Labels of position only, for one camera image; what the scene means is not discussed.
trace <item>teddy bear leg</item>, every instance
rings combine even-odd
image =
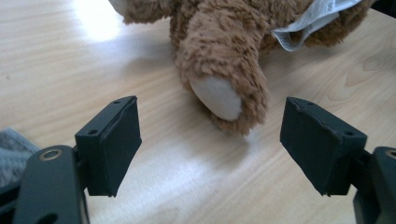
[[[155,22],[172,14],[174,0],[109,0],[125,23]]]
[[[260,16],[252,16],[248,7],[211,8],[210,3],[207,8],[201,5],[191,19],[176,64],[182,83],[207,106],[222,130],[248,134],[264,122],[268,102],[258,63],[262,33],[254,21]]]

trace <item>tag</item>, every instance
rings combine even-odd
[[[338,18],[339,11],[353,7],[361,0],[315,0],[302,17],[285,28],[272,31],[280,45],[287,51],[297,50],[305,40],[316,30]],[[298,42],[290,39],[290,32],[303,30],[303,36]]]

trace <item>wooden table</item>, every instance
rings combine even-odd
[[[261,57],[271,103],[247,137],[224,133],[173,64],[168,21],[125,26],[106,0],[0,2],[0,129],[40,147],[111,101],[138,97],[143,145],[117,198],[89,197],[92,223],[354,223],[352,198],[322,197],[279,143],[287,96],[319,104],[396,147],[396,22],[375,11],[331,49]]]

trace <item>brown teddy bear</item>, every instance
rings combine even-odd
[[[375,0],[109,0],[125,23],[170,17],[186,89],[230,133],[248,134],[268,109],[259,52],[340,43]]]

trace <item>gray cloth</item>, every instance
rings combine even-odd
[[[0,132],[0,188],[21,179],[29,157],[39,150],[10,128]]]

